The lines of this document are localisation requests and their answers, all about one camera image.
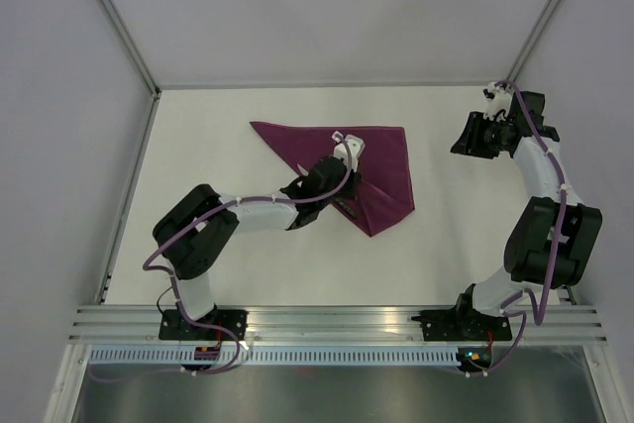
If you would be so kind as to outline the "steel table knife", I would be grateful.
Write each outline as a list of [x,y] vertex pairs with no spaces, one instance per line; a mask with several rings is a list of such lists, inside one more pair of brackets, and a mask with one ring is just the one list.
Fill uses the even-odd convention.
[[[341,184],[346,172],[347,168],[337,159],[333,161],[321,160],[296,183],[297,194],[295,198],[316,198],[332,192]],[[353,201],[356,198],[357,182],[356,174],[352,172],[346,184],[337,194],[331,195],[327,199],[298,205],[299,216],[302,219],[314,221],[328,205],[337,205],[345,214],[356,218],[357,212],[353,208]]]

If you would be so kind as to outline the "purple cloth napkin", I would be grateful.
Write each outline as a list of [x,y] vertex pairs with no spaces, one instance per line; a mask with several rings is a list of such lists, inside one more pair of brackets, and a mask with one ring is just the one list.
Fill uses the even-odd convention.
[[[290,127],[253,122],[255,132],[293,170],[309,170],[335,147],[333,128]],[[415,210],[405,130],[401,127],[363,126],[343,128],[344,135],[365,141],[359,159],[361,181],[353,208],[357,217],[339,211],[366,235],[373,237],[396,225]]]

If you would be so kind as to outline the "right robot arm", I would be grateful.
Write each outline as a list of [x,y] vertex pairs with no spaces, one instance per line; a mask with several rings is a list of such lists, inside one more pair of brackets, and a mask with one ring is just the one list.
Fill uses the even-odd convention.
[[508,154],[528,201],[500,269],[460,296],[466,305],[454,311],[452,325],[465,339],[486,329],[487,316],[501,318],[522,299],[529,300],[534,323],[542,324],[551,293],[581,280],[602,226],[601,211],[585,205],[569,181],[560,135],[545,123],[544,94],[507,81],[492,82],[482,93],[485,110],[470,114],[451,152],[478,159]]

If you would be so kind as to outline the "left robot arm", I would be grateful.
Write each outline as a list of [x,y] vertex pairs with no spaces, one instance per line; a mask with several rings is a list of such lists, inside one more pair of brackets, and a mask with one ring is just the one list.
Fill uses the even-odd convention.
[[312,224],[337,198],[353,198],[358,159],[325,156],[303,175],[271,195],[239,197],[195,186],[155,225],[158,250],[143,269],[163,257],[172,281],[182,329],[204,340],[216,328],[209,274],[230,239],[264,230],[294,231]]

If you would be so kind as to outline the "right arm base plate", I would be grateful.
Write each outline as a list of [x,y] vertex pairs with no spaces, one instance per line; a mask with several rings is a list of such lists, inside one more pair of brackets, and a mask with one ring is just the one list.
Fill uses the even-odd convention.
[[422,330],[425,342],[510,342],[509,320],[476,311],[459,314],[456,309],[420,311],[411,317]]

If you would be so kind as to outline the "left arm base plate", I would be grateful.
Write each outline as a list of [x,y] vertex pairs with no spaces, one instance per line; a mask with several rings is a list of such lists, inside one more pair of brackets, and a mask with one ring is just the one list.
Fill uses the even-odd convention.
[[176,310],[162,313],[158,329],[161,341],[230,341],[229,333],[243,340],[248,327],[248,312],[244,309],[215,309],[205,315],[196,325],[188,323]]

